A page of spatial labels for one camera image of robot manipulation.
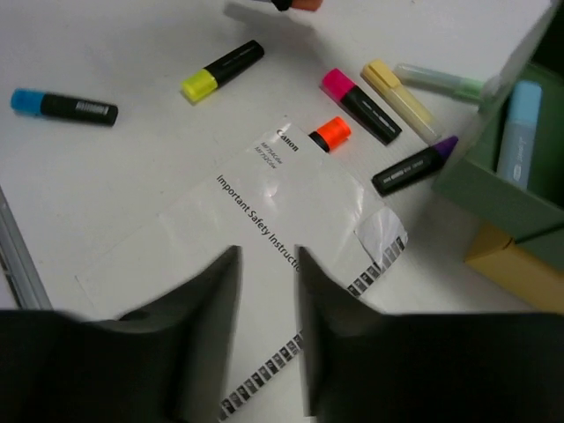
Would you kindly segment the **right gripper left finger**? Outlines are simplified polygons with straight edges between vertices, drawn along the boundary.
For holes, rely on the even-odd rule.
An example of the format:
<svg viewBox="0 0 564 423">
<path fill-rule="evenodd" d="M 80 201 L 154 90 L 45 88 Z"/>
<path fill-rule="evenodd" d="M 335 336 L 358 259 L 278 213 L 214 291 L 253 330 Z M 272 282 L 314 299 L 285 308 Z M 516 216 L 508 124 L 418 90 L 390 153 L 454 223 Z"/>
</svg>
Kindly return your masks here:
<svg viewBox="0 0 564 423">
<path fill-rule="evenodd" d="M 1 314 L 4 422 L 214 422 L 239 307 L 241 249 L 117 320 Z"/>
</svg>

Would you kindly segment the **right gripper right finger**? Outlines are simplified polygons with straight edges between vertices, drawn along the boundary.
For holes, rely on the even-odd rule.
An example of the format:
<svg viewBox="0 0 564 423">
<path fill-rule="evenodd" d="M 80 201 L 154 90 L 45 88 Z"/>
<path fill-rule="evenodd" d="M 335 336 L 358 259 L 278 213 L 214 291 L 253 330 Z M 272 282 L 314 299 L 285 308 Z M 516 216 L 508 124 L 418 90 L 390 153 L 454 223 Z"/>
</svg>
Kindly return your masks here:
<svg viewBox="0 0 564 423">
<path fill-rule="evenodd" d="M 560 422 L 563 317 L 384 314 L 297 249 L 305 413 L 317 422 Z"/>
</svg>

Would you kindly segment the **green drawer box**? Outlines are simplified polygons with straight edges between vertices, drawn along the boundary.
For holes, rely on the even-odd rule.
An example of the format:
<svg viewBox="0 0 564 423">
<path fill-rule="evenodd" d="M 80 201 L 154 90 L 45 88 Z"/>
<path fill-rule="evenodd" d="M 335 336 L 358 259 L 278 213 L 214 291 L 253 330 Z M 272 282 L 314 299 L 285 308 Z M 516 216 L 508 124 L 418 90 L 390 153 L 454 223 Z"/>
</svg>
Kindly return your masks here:
<svg viewBox="0 0 564 423">
<path fill-rule="evenodd" d="M 552 1 L 459 138 L 434 191 L 563 268 L 563 3 Z"/>
</svg>

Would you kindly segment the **pastel blue highlighter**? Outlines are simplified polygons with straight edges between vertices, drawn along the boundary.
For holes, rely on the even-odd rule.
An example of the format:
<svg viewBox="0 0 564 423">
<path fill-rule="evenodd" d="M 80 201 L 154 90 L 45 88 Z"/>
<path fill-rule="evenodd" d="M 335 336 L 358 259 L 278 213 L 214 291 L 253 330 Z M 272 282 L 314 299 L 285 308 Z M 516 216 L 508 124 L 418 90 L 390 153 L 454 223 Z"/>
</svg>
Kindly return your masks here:
<svg viewBox="0 0 564 423">
<path fill-rule="evenodd" d="M 540 84 L 521 80 L 508 102 L 496 173 L 520 189 L 528 187 L 542 96 Z"/>
</svg>

